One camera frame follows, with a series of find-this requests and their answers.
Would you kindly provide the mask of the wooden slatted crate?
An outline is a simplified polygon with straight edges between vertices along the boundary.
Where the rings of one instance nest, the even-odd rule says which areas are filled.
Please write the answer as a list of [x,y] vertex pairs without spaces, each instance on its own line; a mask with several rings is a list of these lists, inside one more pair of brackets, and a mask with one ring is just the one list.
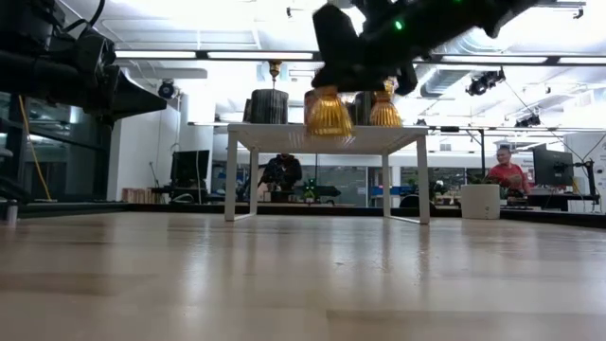
[[154,204],[155,195],[150,188],[124,188],[121,200],[129,204]]

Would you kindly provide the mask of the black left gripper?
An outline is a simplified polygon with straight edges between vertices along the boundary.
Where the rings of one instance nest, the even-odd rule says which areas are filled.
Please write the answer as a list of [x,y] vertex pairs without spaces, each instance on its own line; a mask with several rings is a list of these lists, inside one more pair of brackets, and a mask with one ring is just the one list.
[[75,63],[89,99],[98,109],[110,110],[112,119],[122,119],[167,108],[167,102],[130,78],[118,75],[115,44],[95,30],[84,30],[75,44]]

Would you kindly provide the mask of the long ceiling light strip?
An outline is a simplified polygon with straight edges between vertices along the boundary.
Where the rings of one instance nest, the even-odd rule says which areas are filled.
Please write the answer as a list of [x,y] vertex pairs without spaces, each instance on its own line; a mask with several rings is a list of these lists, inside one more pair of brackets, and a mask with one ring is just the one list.
[[448,55],[448,56],[433,56],[429,60],[414,59],[414,63],[454,63],[454,64],[480,64],[480,63],[498,63],[498,64],[513,64],[513,63],[544,63],[546,57],[533,56],[476,56],[476,55]]
[[606,57],[561,57],[559,64],[582,66],[606,66]]
[[207,53],[209,59],[221,60],[282,60],[282,61],[310,61],[313,54],[310,52],[271,52],[271,51],[211,51]]
[[171,59],[196,59],[195,51],[177,50],[118,50],[116,56],[119,59],[142,59],[142,60],[171,60]]

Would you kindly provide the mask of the black computer monitor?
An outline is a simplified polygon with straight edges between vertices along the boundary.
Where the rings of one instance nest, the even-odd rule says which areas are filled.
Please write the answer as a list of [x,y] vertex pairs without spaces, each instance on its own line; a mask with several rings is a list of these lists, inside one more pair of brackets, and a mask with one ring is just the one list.
[[208,150],[174,152],[172,154],[170,179],[173,182],[205,180],[208,170]]
[[534,184],[538,186],[572,186],[574,180],[573,155],[534,148]]

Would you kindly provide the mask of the white pot with green plant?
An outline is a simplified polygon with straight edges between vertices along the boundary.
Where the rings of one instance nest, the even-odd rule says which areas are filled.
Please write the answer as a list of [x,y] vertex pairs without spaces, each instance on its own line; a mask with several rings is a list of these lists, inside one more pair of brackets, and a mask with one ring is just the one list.
[[497,180],[468,175],[467,184],[461,187],[461,215],[463,219],[498,220],[501,194]]

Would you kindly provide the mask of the dark office desk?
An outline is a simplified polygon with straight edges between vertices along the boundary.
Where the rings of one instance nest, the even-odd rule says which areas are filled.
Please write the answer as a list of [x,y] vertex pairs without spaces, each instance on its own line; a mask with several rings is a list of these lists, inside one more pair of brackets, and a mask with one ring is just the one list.
[[507,209],[531,209],[539,207],[541,210],[556,209],[567,211],[570,201],[581,201],[583,203],[598,204],[600,196],[576,193],[550,193],[529,194],[522,197],[508,197],[501,202],[501,208]]

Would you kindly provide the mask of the amber ribbed glass candle holder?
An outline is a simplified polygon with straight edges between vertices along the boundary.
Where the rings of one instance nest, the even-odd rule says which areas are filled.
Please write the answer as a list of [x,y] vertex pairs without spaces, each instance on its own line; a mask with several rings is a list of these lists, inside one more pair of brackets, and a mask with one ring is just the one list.
[[336,86],[316,88],[313,92],[307,131],[315,136],[352,136],[353,123],[348,108],[339,98]]
[[388,78],[383,90],[374,92],[374,104],[370,112],[370,124],[381,127],[400,127],[401,116],[392,99],[395,91],[395,80]]

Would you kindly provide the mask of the dark ribbed canister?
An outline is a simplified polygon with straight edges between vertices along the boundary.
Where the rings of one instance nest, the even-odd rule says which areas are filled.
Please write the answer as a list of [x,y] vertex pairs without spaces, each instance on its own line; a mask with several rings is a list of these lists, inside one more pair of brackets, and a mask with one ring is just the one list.
[[289,94],[276,89],[258,89],[251,94],[250,122],[286,124]]

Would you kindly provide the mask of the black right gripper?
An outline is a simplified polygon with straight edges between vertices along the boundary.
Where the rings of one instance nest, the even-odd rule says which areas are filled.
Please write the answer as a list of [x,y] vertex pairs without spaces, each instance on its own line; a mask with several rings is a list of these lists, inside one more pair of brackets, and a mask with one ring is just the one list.
[[327,3],[313,14],[312,21],[324,63],[312,87],[380,91],[388,78],[395,78],[398,95],[406,96],[416,89],[415,48],[407,42],[368,43],[360,60],[359,39],[347,14]]

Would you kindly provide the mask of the person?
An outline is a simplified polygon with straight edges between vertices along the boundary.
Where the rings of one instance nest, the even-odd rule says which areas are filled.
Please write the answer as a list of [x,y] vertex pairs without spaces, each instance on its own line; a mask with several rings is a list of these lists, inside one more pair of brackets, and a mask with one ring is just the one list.
[[488,179],[501,187],[507,199],[522,198],[530,193],[530,186],[526,174],[511,157],[510,148],[501,146],[496,153],[497,164],[489,170]]
[[286,203],[294,193],[294,184],[302,179],[302,167],[289,153],[278,153],[264,165],[258,186],[266,185],[273,203]]

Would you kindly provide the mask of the silver ceiling duct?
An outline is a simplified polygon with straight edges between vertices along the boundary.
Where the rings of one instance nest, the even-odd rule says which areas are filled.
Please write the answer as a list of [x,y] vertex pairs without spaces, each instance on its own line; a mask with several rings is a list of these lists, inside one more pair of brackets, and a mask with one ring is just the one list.
[[[606,54],[606,35],[591,38],[577,34],[556,36],[538,33],[526,36],[518,43],[512,37],[502,36],[490,39],[483,32],[470,31],[437,49],[442,54]],[[425,98],[437,98],[446,90],[468,76],[472,71],[466,67],[455,69],[420,64],[416,71],[419,76],[419,93]]]

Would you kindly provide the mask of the black aluminium table frame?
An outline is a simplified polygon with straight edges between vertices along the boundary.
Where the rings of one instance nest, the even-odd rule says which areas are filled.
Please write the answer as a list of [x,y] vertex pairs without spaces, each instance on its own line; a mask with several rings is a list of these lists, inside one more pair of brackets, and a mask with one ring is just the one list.
[[[212,205],[199,206],[126,203],[37,203],[19,205],[16,207],[16,216],[21,219],[117,212],[224,214],[224,207]],[[257,208],[257,214],[286,216],[380,217],[383,215],[383,211],[378,207],[287,205],[259,206]],[[503,209],[500,213],[500,217],[505,220],[520,222],[560,224],[606,230],[605,213],[589,214]]]

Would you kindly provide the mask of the white perforated metal shelf riser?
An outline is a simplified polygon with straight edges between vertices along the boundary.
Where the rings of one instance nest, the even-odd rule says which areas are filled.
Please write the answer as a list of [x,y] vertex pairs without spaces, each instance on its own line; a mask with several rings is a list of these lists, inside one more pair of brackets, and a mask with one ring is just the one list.
[[[227,125],[227,134],[224,197],[224,219],[227,222],[251,218],[258,213],[258,156],[261,153],[378,155],[382,159],[383,168],[383,216],[392,219],[389,156],[414,143],[417,148],[419,217],[416,220],[407,218],[405,221],[412,224],[430,223],[426,127],[356,126],[351,136],[315,136],[310,135],[303,125],[230,123]],[[250,200],[249,212],[245,215],[236,213],[239,146],[250,153]]]

